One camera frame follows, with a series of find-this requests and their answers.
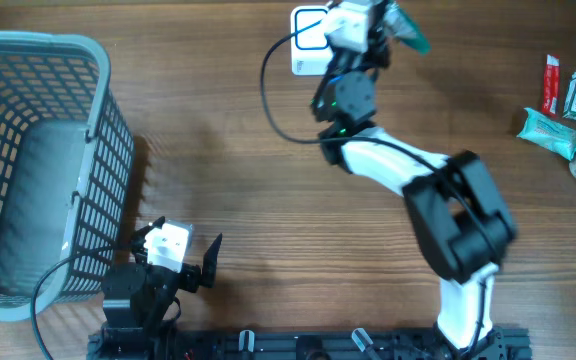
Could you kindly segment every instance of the wood grain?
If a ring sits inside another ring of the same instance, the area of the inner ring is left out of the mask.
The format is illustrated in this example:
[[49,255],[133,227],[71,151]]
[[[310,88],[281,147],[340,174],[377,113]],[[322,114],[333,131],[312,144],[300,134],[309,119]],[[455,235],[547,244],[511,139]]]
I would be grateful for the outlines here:
[[[528,327],[536,359],[576,359],[576,180],[564,159],[510,134],[537,107],[545,54],[576,71],[576,4],[402,1],[433,50],[394,48],[376,121],[418,147],[482,156],[519,223],[493,318]],[[195,224],[191,260],[224,233],[217,287],[179,294],[180,328],[371,329],[428,326],[437,278],[399,198],[281,141],[263,116],[258,74],[297,3],[0,8],[0,29],[80,33],[113,64],[111,86],[137,139],[124,232],[160,215]],[[311,138],[317,79],[269,66],[281,126]],[[565,122],[576,128],[576,123]],[[40,317],[58,359],[82,358],[101,299]],[[0,359],[40,357],[30,324],[0,323]]]

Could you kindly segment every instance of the teal wrapper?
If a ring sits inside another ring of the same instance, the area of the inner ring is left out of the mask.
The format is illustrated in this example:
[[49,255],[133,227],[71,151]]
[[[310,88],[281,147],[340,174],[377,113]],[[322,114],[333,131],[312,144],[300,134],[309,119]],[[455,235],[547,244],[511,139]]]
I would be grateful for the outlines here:
[[524,110],[528,112],[528,118],[517,137],[555,152],[568,161],[572,160],[576,153],[576,130],[556,123],[533,109]]

